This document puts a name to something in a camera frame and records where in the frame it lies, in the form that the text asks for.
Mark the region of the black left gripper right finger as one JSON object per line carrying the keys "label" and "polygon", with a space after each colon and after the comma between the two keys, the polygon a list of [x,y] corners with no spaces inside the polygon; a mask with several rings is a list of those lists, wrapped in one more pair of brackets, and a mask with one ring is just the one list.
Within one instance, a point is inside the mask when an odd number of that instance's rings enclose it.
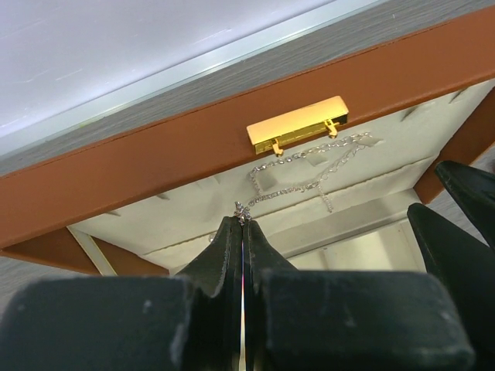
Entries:
{"label": "black left gripper right finger", "polygon": [[302,271],[243,228],[249,370],[468,370],[456,307],[430,274]]}

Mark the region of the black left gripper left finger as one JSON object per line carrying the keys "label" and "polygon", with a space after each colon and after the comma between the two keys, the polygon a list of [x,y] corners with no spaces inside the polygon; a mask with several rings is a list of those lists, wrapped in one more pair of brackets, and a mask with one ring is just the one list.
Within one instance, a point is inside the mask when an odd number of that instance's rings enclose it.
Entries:
{"label": "black left gripper left finger", "polygon": [[1,323],[3,370],[236,370],[242,228],[226,217],[178,274],[30,284]]}

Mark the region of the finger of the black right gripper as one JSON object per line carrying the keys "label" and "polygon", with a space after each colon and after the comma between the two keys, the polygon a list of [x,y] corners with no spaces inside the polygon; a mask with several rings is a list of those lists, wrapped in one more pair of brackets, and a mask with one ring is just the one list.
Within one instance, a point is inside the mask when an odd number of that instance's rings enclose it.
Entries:
{"label": "finger of the black right gripper", "polygon": [[427,272],[447,288],[469,336],[494,339],[494,253],[421,203],[407,216]]}
{"label": "finger of the black right gripper", "polygon": [[494,247],[494,174],[454,161],[443,161],[435,174],[469,221]]}

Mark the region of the brown jewelry box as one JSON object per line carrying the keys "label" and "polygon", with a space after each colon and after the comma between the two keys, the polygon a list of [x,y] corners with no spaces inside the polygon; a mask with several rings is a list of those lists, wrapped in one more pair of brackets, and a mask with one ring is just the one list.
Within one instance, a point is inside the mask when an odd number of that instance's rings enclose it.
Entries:
{"label": "brown jewelry box", "polygon": [[494,7],[402,36],[1,179],[1,253],[72,243],[67,226],[255,160],[249,124],[341,96],[348,125],[494,76]]}

